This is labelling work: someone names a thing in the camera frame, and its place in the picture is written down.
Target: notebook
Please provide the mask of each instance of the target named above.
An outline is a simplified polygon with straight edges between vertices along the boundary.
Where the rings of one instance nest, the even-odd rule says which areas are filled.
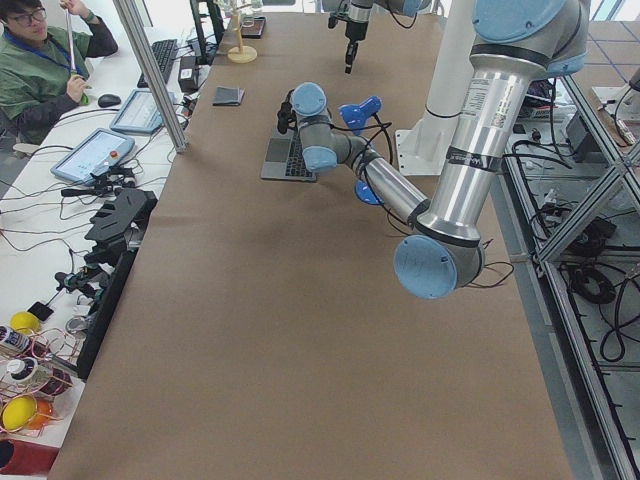
[[[297,130],[289,130],[282,135],[274,129],[269,139],[260,178],[296,182],[316,181],[316,174],[305,168],[302,158],[302,144]]]

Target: hand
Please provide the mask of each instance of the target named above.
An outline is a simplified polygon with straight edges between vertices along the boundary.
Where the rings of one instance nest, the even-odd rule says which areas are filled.
[[[86,88],[87,82],[84,81],[84,78],[80,75],[71,75],[71,78],[67,82],[67,95],[69,95],[71,100],[80,104],[82,94]]]
[[[80,15],[82,18],[88,17],[90,13],[82,0],[60,0],[60,7],[68,10],[72,15]]]

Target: black hair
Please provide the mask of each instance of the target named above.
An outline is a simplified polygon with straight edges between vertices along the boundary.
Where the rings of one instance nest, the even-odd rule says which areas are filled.
[[[11,13],[27,13],[27,8],[42,8],[40,0],[0,0],[0,20],[7,21]]]

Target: computer mouse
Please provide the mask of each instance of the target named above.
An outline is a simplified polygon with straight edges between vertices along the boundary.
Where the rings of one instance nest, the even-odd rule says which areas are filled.
[[[120,103],[122,103],[122,99],[112,93],[105,93],[98,99],[98,106],[100,108],[113,107],[114,105],[120,105]]]

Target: lanyard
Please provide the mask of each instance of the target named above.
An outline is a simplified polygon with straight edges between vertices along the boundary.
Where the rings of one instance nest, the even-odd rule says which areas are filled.
[[[62,45],[60,45],[56,40],[54,40],[53,37],[49,36],[49,41],[51,43],[53,43],[53,45],[60,51],[60,53],[62,53],[64,58],[67,60],[68,65],[60,63],[60,62],[54,60],[53,58],[51,58],[49,55],[46,55],[46,54],[42,53],[37,48],[33,48],[31,45],[27,45],[26,43],[21,42],[16,37],[11,35],[7,30],[4,31],[3,35],[9,42],[13,43],[16,47],[18,47],[18,48],[20,48],[22,50],[25,50],[27,52],[31,52],[31,53],[39,56],[40,58],[44,58],[45,60],[49,60],[50,62],[53,62],[56,65],[59,65],[62,68],[65,68],[65,69],[69,70],[69,73],[71,73],[71,56],[69,55],[69,52],[67,50],[65,50],[62,47]],[[77,70],[78,75],[84,77],[84,73],[82,72],[80,67],[77,66],[77,65],[76,65],[76,70]]]

